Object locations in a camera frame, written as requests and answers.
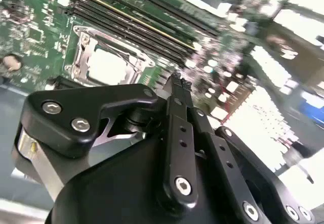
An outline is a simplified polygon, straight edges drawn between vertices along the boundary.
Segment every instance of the black metal bracket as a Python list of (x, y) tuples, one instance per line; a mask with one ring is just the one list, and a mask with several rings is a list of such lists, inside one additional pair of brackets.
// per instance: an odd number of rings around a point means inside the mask
[(187, 121), (184, 97), (186, 87), (188, 85), (182, 84), (177, 73), (170, 76), (165, 86), (172, 95), (167, 100), (163, 190), (159, 192), (159, 200), (177, 215), (190, 211), (198, 200), (193, 129)]
[[(32, 138), (64, 156), (76, 158), (91, 149), (101, 119), (116, 120), (111, 115), (120, 115), (129, 108), (150, 107), (156, 102), (156, 94), (141, 84), (42, 91), (27, 97), (21, 124)], [(75, 119), (80, 119), (78, 130), (72, 125)]]
[(215, 132), (229, 144), (244, 178), (258, 188), (260, 204), (273, 223), (315, 223), (312, 213), (297, 203), (286, 186), (233, 131), (222, 126)]

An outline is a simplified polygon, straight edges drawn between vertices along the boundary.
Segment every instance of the green circuit board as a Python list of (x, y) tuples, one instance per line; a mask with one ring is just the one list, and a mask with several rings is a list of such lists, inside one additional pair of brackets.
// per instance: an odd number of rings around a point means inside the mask
[[(22, 62), (21, 69), (17, 71), (10, 71), (3, 63), (0, 63), (0, 75), (7, 78), (10, 84), (28, 92), (44, 89), (46, 80), (50, 77), (62, 75), (69, 78), (66, 66), (72, 64), (78, 43), (78, 36), (72, 31), (73, 26), (96, 28), (96, 25), (78, 16), (66, 16), (64, 13), (58, 12), (61, 5), (57, 0), (0, 1), (0, 57), (14, 54)], [(193, 48), (194, 41), (203, 45), (204, 39), (208, 37), (201, 29), (197, 29), (187, 21), (184, 22), (176, 14), (157, 8), (148, 0), (98, 1), (138, 19), (161, 34), (176, 39), (177, 42), (188, 48)], [(226, 20), (184, 0), (164, 1), (178, 9), (177, 11), (189, 15), (195, 23), (202, 24), (204, 28), (207, 26), (209, 32), (217, 33), (216, 41), (220, 48), (218, 53), (220, 60), (222, 54), (232, 53), (243, 47), (244, 42), (242, 41), (246, 40), (246, 36), (224, 29), (228, 28)], [(139, 82), (153, 87), (161, 68), (169, 67), (169, 65), (161, 65), (158, 63), (159, 55), (153, 52), (148, 53), (150, 57), (154, 58), (157, 66), (145, 70)], [(177, 68), (177, 65), (172, 65), (168, 70), (173, 71)]]

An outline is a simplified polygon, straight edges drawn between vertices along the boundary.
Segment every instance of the black connector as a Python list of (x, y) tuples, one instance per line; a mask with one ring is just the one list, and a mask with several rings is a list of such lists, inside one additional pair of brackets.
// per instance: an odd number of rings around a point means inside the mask
[(210, 25), (196, 19), (195, 17), (183, 12), (179, 8), (175, 7), (172, 4), (169, 4), (169, 3), (165, 2), (164, 0), (146, 0), (146, 1), (152, 3), (153, 5), (158, 7), (159, 9), (162, 9), (162, 10), (166, 11), (170, 15), (180, 19), (181, 21), (185, 22), (189, 26), (191, 26), (191, 27), (205, 33), (208, 36), (211, 36), (211, 37), (218, 37), (219, 36), (219, 32), (216, 31), (216, 29), (213, 28), (212, 26), (210, 26)]

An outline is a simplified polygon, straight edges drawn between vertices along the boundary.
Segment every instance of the mounting hole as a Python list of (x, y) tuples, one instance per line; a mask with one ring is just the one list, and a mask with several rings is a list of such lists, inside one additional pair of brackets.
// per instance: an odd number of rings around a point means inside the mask
[(226, 162), (227, 166), (229, 166), (230, 168), (234, 168), (233, 164), (231, 164), (230, 162)]
[(149, 97), (153, 97), (153, 93), (149, 89), (144, 89), (144, 93)]
[(180, 99), (178, 99), (178, 98), (175, 98), (175, 99), (174, 99), (174, 102), (176, 102), (178, 105), (182, 105), (182, 102), (181, 102)]
[(182, 146), (182, 147), (187, 147), (187, 143), (185, 143), (184, 141), (180, 141), (180, 145)]

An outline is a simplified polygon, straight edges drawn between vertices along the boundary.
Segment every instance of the capacitor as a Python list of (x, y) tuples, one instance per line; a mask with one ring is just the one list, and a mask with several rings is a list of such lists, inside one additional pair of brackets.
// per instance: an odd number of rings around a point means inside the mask
[(20, 58), (14, 54), (9, 54), (3, 57), (2, 63), (8, 71), (17, 71), (22, 66)]

